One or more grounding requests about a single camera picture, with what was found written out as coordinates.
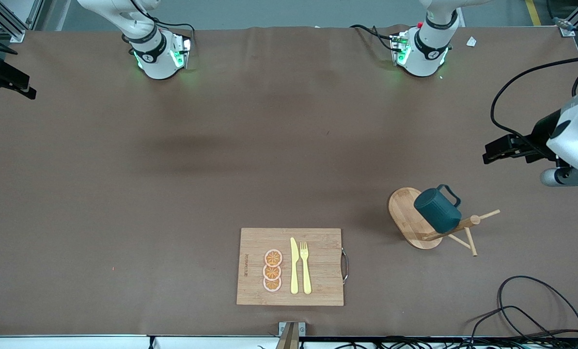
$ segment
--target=knife handle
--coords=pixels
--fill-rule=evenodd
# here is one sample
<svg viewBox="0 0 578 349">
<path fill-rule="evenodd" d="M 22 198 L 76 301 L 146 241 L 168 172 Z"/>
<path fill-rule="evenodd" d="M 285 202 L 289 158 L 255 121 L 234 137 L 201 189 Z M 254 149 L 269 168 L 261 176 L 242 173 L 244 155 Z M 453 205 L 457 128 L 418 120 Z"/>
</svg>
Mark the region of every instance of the knife handle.
<svg viewBox="0 0 578 349">
<path fill-rule="evenodd" d="M 299 292 L 297 286 L 297 261 L 293 262 L 291 266 L 291 293 L 297 294 Z"/>
<path fill-rule="evenodd" d="M 308 262 L 306 260 L 302 261 L 302 268 L 304 269 L 304 293 L 310 294 L 312 292 L 311 274 L 308 272 Z"/>
</svg>

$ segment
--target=oval wooden base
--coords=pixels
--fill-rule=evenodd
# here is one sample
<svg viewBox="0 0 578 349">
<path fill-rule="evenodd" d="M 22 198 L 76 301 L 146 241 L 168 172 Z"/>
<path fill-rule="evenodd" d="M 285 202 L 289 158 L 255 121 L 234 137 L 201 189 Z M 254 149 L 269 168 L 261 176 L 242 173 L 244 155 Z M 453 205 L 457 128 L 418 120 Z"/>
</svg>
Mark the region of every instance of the oval wooden base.
<svg viewBox="0 0 578 349">
<path fill-rule="evenodd" d="M 413 208 L 413 202 L 420 195 L 415 188 L 401 188 L 396 190 L 388 201 L 388 212 L 399 227 L 399 230 L 413 247 L 430 250 L 437 247 L 441 238 L 433 241 L 424 241 L 424 236 L 435 232 L 435 229 Z"/>
</svg>

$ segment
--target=knife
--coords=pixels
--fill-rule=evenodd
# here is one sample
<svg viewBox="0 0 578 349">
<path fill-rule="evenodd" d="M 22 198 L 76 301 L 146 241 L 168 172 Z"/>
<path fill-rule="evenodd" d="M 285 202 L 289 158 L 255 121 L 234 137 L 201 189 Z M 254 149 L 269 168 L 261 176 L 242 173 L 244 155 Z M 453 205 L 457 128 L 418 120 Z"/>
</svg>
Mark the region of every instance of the knife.
<svg viewBox="0 0 578 349">
<path fill-rule="evenodd" d="M 299 292 L 297 286 L 297 261 L 299 261 L 299 250 L 295 239 L 291 238 L 291 293 Z"/>
</svg>

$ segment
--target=wooden mug tree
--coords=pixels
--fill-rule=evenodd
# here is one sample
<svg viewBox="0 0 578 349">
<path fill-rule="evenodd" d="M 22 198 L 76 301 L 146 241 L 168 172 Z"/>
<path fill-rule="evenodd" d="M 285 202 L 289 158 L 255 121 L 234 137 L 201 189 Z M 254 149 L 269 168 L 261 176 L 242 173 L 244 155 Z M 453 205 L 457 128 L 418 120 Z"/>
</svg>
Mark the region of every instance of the wooden mug tree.
<svg viewBox="0 0 578 349">
<path fill-rule="evenodd" d="M 472 256 L 477 256 L 476 247 L 472 238 L 470 228 L 481 223 L 481 220 L 494 216 L 500 212 L 495 210 L 484 214 L 482 216 L 470 216 L 462 219 L 457 227 L 450 232 L 444 234 L 438 233 L 433 227 L 422 217 L 422 215 L 413 207 L 413 202 L 420 195 L 420 191 L 415 188 L 401 188 L 396 190 L 388 201 L 388 211 L 392 219 L 399 227 L 399 230 L 407 241 L 413 246 L 422 250 L 429 250 L 435 248 L 442 241 L 443 237 L 450 237 L 457 241 L 472 252 Z M 453 236 L 454 233 L 464 230 L 468 242 Z"/>
</svg>

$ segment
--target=mug handle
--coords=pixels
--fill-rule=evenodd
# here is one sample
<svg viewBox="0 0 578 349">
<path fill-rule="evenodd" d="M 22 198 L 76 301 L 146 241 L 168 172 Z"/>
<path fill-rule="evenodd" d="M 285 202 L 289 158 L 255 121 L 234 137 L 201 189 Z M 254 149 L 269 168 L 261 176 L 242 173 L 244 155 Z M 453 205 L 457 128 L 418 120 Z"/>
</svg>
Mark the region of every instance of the mug handle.
<svg viewBox="0 0 578 349">
<path fill-rule="evenodd" d="M 461 198 L 459 198 L 459 196 L 456 196 L 455 193 L 453 193 L 452 190 L 450 190 L 450 186 L 447 185 L 439 185 L 437 187 L 437 190 L 441 190 L 441 188 L 446 188 L 446 190 L 448 190 L 448 192 L 450 193 L 450 195 L 452 195 L 455 199 L 457 199 L 457 202 L 454 204 L 454 207 L 459 207 L 459 205 L 461 205 Z"/>
</svg>

